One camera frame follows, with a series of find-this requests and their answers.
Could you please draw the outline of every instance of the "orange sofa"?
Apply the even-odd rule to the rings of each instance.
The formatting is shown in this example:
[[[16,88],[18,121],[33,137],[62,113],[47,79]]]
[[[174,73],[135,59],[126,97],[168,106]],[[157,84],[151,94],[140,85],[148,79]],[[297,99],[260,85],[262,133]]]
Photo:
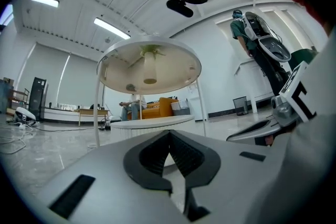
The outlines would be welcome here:
[[[153,119],[173,116],[173,109],[171,103],[178,102],[176,99],[161,97],[157,103],[147,104],[147,108],[142,111],[143,119]],[[128,113],[127,118],[132,119],[131,112]]]

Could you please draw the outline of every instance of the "white shirt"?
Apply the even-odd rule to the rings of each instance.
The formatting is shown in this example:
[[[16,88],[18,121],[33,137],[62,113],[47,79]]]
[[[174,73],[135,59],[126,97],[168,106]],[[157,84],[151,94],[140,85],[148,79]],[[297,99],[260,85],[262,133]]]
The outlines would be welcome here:
[[[135,102],[136,100],[140,100],[140,95],[139,94],[131,94],[130,102]],[[141,105],[144,108],[147,108],[147,103],[146,103],[145,97],[143,95],[142,95],[142,98],[141,98]]]

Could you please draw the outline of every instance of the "black computer tower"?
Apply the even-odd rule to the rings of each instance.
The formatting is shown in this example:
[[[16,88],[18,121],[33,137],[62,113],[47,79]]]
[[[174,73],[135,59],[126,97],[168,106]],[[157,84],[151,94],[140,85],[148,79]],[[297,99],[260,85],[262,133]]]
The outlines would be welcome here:
[[[35,78],[31,90],[28,110],[36,117],[36,121],[43,121],[48,91],[47,80]]]

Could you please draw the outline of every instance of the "glossy tile floor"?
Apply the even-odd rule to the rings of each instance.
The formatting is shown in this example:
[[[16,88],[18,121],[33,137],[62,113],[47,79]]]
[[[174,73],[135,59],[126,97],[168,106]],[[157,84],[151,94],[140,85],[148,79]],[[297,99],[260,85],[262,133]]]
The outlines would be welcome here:
[[[226,138],[254,122],[262,120],[272,114],[271,108],[266,107],[258,110],[258,114],[251,111],[248,115],[228,115],[212,118],[206,123],[208,137],[226,140]],[[21,137],[24,131],[17,127],[8,126],[5,123],[6,117],[0,115],[0,136]],[[197,122],[199,135],[204,135],[203,123]],[[69,124],[41,124],[40,129],[26,134],[23,138],[26,147],[14,154],[3,154],[12,152],[20,147],[21,141],[14,141],[3,144],[8,140],[0,138],[0,158],[5,165],[8,174],[19,188],[33,195],[47,183],[56,173],[68,167],[90,150],[88,145],[94,144],[95,137],[92,126],[74,126]],[[74,130],[63,132],[48,132],[55,130]],[[122,140],[109,131],[100,131],[102,145],[115,143]],[[182,211],[184,204],[184,178],[175,165],[165,168],[164,177],[173,184],[174,194],[172,200]]]

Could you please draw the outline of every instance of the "white vase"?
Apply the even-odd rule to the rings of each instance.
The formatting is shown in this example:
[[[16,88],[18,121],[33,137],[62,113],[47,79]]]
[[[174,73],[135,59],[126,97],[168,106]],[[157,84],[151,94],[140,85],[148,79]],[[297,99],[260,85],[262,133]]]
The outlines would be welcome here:
[[[143,82],[146,84],[155,84],[156,79],[156,65],[155,58],[152,52],[144,54],[145,63],[143,64]]]

